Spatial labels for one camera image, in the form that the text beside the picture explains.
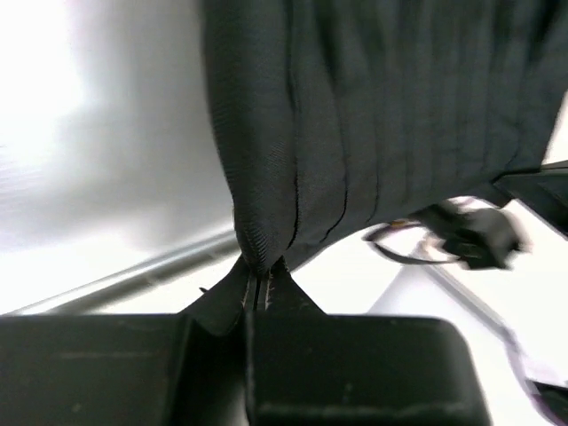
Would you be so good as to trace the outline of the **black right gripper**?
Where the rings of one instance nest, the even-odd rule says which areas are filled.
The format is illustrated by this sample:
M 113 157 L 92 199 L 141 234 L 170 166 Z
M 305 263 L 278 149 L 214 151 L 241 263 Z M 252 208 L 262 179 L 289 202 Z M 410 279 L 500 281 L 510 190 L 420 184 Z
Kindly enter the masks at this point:
M 493 185 L 521 201 L 567 239 L 567 162 L 502 175 Z M 417 211 L 416 221 L 439 237 L 442 250 L 452 256 L 447 260 L 419 259 L 418 264 L 462 262 L 470 270 L 507 270 L 509 256 L 525 250 L 513 221 L 498 209 L 462 211 L 457 204 L 442 201 Z

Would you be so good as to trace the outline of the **black pleated skirt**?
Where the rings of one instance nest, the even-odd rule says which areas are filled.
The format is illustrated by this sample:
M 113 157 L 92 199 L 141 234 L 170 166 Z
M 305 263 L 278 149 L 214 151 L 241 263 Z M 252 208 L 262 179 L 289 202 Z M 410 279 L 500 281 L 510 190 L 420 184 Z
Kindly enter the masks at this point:
M 249 267 L 535 169 L 564 1 L 206 1 L 209 113 Z

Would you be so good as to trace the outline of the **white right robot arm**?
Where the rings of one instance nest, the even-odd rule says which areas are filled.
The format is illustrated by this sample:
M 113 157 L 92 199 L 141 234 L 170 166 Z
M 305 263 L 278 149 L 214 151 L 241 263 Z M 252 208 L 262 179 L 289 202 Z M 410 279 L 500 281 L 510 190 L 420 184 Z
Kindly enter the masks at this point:
M 497 189 L 521 201 L 531 212 L 562 237 L 567 235 L 567 163 L 554 162 L 539 170 L 501 176 Z M 402 256 L 382 245 L 388 235 L 414 227 L 430 230 L 440 241 L 439 250 L 448 255 L 436 260 L 429 255 L 428 242 L 418 257 Z M 567 423 L 567 383 L 548 365 L 539 365 L 524 351 L 510 320 L 481 296 L 467 288 L 448 266 L 463 264 L 466 272 L 511 271 L 509 257 L 527 250 L 512 220 L 497 208 L 465 211 L 460 203 L 443 201 L 401 222 L 378 227 L 364 236 L 372 249 L 390 260 L 406 265 L 424 265 L 441 287 L 477 316 L 505 344 L 509 364 L 521 387 L 545 419 L 555 425 Z

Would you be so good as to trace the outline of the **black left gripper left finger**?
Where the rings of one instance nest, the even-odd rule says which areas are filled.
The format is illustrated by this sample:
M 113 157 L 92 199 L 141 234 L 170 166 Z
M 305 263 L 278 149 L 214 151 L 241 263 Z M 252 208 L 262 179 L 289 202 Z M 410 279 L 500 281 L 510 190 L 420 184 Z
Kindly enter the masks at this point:
M 2 318 L 2 424 L 242 423 L 248 288 L 238 262 L 179 313 Z

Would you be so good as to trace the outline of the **aluminium table edge rail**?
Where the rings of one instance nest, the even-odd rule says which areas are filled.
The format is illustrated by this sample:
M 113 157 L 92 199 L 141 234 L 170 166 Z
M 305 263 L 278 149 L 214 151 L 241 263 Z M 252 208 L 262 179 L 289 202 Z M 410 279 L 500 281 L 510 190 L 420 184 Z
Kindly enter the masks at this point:
M 7 314 L 82 314 L 134 296 L 239 251 L 235 232 L 227 231 Z

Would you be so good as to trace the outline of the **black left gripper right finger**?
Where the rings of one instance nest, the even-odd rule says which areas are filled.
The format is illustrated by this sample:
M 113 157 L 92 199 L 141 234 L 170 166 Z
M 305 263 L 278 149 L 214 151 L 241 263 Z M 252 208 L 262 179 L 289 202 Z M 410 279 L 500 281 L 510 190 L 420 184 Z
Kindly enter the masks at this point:
M 487 425 L 469 347 L 451 323 L 322 312 L 283 263 L 246 319 L 253 425 Z

